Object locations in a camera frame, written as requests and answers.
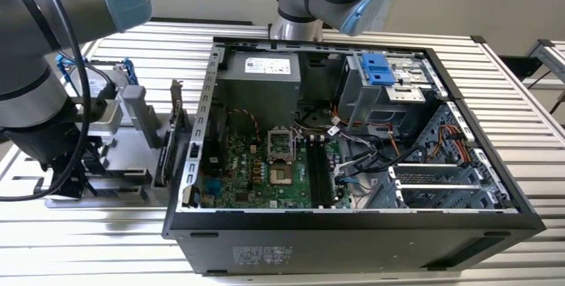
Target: white label sticker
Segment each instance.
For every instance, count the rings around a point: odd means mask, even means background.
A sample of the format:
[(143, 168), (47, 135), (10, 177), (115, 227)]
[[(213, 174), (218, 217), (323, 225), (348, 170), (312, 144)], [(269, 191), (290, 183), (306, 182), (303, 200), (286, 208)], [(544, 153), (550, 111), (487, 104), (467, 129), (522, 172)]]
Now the white label sticker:
[(331, 118), (331, 124), (336, 125), (336, 124), (338, 124), (338, 122), (340, 122), (340, 119), (339, 119), (336, 116), (334, 116), (334, 117)]
[(287, 265), (291, 246), (231, 246), (237, 265)]
[(328, 130), (327, 130), (328, 136), (332, 136), (334, 134), (336, 134), (336, 132), (338, 132), (338, 127), (336, 126), (328, 128)]
[(290, 74), (289, 59), (247, 58), (245, 73)]

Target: slotted metal surface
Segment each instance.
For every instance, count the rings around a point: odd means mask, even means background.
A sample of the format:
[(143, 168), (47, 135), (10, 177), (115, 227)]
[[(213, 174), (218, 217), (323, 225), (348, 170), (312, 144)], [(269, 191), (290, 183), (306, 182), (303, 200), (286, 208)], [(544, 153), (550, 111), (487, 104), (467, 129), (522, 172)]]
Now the slotted metal surface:
[[(147, 88), (146, 101), (159, 112), (170, 109), (170, 80), (181, 79), (183, 105), (193, 113), (213, 36), (265, 38), (266, 28), (147, 23), (91, 42), (85, 51), (99, 60), (131, 59), (139, 84)], [(547, 230), (460, 273), (201, 277), (191, 274), (174, 242), (161, 239), (165, 209), (51, 211), (42, 201), (2, 203), (0, 276), (9, 277), (2, 285), (83, 281), (109, 285), (162, 281), (193, 285), (565, 284), (563, 132), (488, 47), (464, 36), (379, 32), (348, 38), (326, 31), (324, 41), (434, 49)], [(42, 176), (35, 164), (11, 148), (0, 163), (0, 192), (27, 194)]]

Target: orange wire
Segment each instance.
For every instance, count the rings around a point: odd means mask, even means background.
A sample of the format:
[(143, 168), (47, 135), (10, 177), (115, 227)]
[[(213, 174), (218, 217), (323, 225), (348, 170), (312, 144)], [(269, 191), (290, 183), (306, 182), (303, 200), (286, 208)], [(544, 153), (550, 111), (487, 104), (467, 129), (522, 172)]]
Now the orange wire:
[[(448, 128), (451, 128), (451, 130), (454, 131), (454, 132), (456, 132), (456, 133), (459, 133), (460, 131), (459, 131), (459, 129), (456, 128), (456, 126), (454, 126), (454, 125), (446, 125)], [(468, 152), (466, 151), (466, 149), (464, 149), (464, 146), (463, 146), (463, 144), (462, 144), (462, 142), (460, 141), (458, 141), (458, 140), (454, 140), (454, 144), (455, 144), (455, 146), (456, 146), (456, 149), (458, 149), (458, 154), (460, 155), (460, 158), (462, 158), (462, 160), (463, 161), (466, 161), (466, 162), (470, 162), (470, 155), (468, 155)]]
[[(339, 119), (339, 121), (343, 124), (348, 124), (348, 120), (340, 119), (338, 117), (338, 115), (336, 115), (336, 106), (335, 105), (332, 106), (332, 115)], [(354, 125), (360, 125), (360, 122), (352, 122), (352, 126)], [(387, 134), (387, 137), (390, 138), (390, 144), (391, 144), (391, 146), (394, 148), (395, 154), (399, 156), (398, 146), (395, 145), (395, 141), (394, 141), (394, 137), (392, 137), (391, 123), (388, 123), (388, 122), (367, 122), (367, 125), (371, 125), (371, 126), (386, 126), (387, 127), (387, 133), (388, 133)]]

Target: robotic arm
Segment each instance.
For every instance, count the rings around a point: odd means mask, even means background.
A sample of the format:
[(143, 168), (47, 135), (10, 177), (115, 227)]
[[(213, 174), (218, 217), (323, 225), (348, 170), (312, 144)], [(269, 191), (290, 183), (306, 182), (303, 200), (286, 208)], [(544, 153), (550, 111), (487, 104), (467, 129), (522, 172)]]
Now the robotic arm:
[[(85, 100), (78, 131), (74, 121), (79, 114), (43, 55), (70, 47), (83, 69), (78, 43), (147, 21), (150, 1), (0, 0), (0, 13), (0, 130), (58, 176), (47, 191), (0, 199), (22, 201), (51, 194), (66, 180), (77, 182), (83, 173), (77, 161), (86, 146), (90, 100)], [(87, 80), (82, 84), (87, 92)], [(99, 105), (94, 100), (91, 103), (93, 107)], [(79, 186), (67, 188), (81, 190)]]
[[(270, 37), (320, 40), (322, 22), (354, 36), (366, 29), (380, 3), (279, 0)], [(87, 148), (87, 123), (103, 104), (89, 98), (78, 43), (147, 21), (150, 0), (0, 0), (0, 14), (0, 132), (53, 170), (55, 178), (47, 190), (26, 197), (0, 197), (0, 201), (23, 201), (53, 193), (79, 197), (86, 183), (79, 160)], [(67, 47), (82, 72), (82, 113), (43, 59), (45, 54)]]
[(383, 0), (279, 0), (271, 39), (320, 41), (322, 22), (348, 36), (368, 27)]

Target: green circuit board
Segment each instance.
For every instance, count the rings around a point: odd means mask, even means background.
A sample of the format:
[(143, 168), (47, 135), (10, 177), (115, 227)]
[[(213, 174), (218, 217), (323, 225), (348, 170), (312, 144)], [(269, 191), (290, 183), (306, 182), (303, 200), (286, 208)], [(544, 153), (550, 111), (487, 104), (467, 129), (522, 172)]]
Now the green circuit board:
[[(221, 194), (215, 196), (213, 206), (218, 209), (310, 209), (306, 144), (297, 139), (291, 164), (269, 164), (263, 142), (255, 147), (253, 154), (250, 146), (251, 139), (230, 135), (226, 175), (221, 178)], [(324, 150), (327, 160), (338, 155), (334, 140), (327, 143)], [(271, 171), (275, 172), (274, 176), (281, 174), (281, 180), (275, 184), (270, 183)], [(348, 200), (343, 199), (335, 207), (348, 208)]]

